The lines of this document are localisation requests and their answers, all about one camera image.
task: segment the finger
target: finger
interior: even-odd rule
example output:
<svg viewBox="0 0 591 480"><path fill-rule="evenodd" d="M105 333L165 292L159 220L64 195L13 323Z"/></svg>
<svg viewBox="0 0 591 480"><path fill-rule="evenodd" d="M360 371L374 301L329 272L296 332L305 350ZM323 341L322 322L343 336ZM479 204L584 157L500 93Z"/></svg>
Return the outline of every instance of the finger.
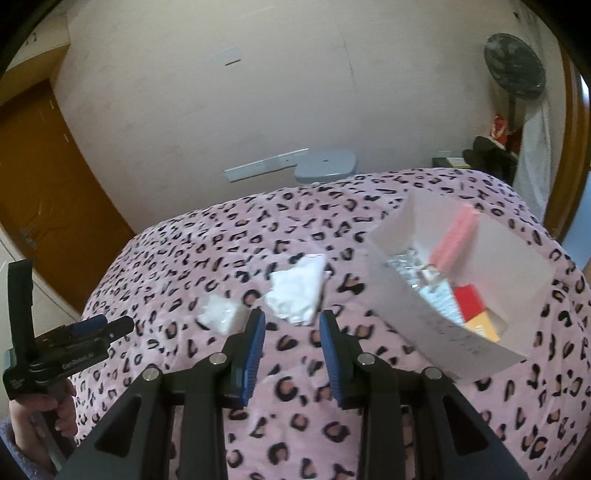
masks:
<svg viewBox="0 0 591 480"><path fill-rule="evenodd" d="M76 387L72 384L69 378L66 378L66 392L72 397L76 396Z"/></svg>
<svg viewBox="0 0 591 480"><path fill-rule="evenodd" d="M61 431L61 434L64 437L75 437L76 433L78 433L78 425L76 423L74 425L70 425L69 427Z"/></svg>
<svg viewBox="0 0 591 480"><path fill-rule="evenodd" d="M17 398L17 403L29 412L54 410L58 405L55 398L41 393L23 395Z"/></svg>
<svg viewBox="0 0 591 480"><path fill-rule="evenodd" d="M72 417L68 417L66 419L56 420L55 428L58 432L62 432L62 433L64 433L64 432L68 433L72 430L77 430L78 425L76 424L76 417L72 416Z"/></svg>
<svg viewBox="0 0 591 480"><path fill-rule="evenodd" d="M74 406L73 397L65 397L56 408L57 416L61 419L76 415L76 407Z"/></svg>

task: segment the fan stand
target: fan stand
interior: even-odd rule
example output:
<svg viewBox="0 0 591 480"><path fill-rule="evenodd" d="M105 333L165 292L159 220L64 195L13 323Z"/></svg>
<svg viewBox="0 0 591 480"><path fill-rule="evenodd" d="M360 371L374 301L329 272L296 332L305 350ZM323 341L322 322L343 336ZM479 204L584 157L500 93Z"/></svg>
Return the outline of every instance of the fan stand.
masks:
<svg viewBox="0 0 591 480"><path fill-rule="evenodd" d="M509 115L507 117L507 141L505 142L505 151L511 152L514 142L514 129L515 129L515 104L517 98L515 95L509 94Z"/></svg>

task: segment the metal screw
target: metal screw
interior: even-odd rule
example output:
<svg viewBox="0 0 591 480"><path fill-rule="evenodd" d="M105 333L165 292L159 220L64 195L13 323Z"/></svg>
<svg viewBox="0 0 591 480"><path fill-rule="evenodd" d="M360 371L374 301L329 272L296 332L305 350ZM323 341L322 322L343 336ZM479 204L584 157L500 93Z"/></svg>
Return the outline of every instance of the metal screw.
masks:
<svg viewBox="0 0 591 480"><path fill-rule="evenodd" d="M371 353L362 353L357 357L357 361L361 365L373 365L375 363L375 357Z"/></svg>
<svg viewBox="0 0 591 480"><path fill-rule="evenodd" d="M211 363L213 363L214 365L221 365L221 364L225 363L226 360L228 360L228 357L226 356L225 353L221 353L221 352L212 353L209 356L209 361Z"/></svg>
<svg viewBox="0 0 591 480"><path fill-rule="evenodd" d="M425 369L425 377L429 380L439 380L442 376L441 370L437 367L427 367Z"/></svg>
<svg viewBox="0 0 591 480"><path fill-rule="evenodd" d="M159 376L160 376L160 372L158 371L157 368L154 368L154 367L148 367L142 373L142 377L144 377L144 380L147 380L148 382L151 380L156 380Z"/></svg>

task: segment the leopard print bedspread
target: leopard print bedspread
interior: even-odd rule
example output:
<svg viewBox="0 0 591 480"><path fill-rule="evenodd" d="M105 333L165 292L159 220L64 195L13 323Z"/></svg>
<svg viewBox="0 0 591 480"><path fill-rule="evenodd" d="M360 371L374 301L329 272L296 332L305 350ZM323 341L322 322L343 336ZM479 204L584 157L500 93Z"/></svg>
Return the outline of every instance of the leopard print bedspread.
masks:
<svg viewBox="0 0 591 480"><path fill-rule="evenodd" d="M400 208L412 188L473 204L556 267L531 358L462 387L532 480L555 476L589 419L591 291L519 196L499 180L470 170L414 169L284 188L186 213L137 235L84 312L84 318L128 314L135 331L112 345L106 362L73 378L78 441L148 364L178 371L222 348L225 338L197 322L205 297L216 293L261 306L267 315L254 397L247 409L225 412L230 479L354 477L361 420L332 400L317 322L297 327L278 320L261 296L270 288L271 272L289 268L304 254L325 253L330 278L322 308L334 310L339 325L356 335L364 350L397 368L422 370L427 360L386 329L363 295L365 238ZM178 467L179 418L170 478ZM412 456L412 438L405 438Z"/></svg>

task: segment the white curtain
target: white curtain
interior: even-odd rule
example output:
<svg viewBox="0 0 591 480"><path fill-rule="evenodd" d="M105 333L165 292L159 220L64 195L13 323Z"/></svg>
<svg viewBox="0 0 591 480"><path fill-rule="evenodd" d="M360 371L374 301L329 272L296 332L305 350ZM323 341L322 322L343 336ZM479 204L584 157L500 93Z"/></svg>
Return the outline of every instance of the white curtain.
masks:
<svg viewBox="0 0 591 480"><path fill-rule="evenodd" d="M543 65L543 42L538 17L519 0L514 11L524 33L522 39L536 52ZM527 206L542 221L552 189L552 149L550 143L550 102L544 92L536 102L526 102L525 123L514 189Z"/></svg>

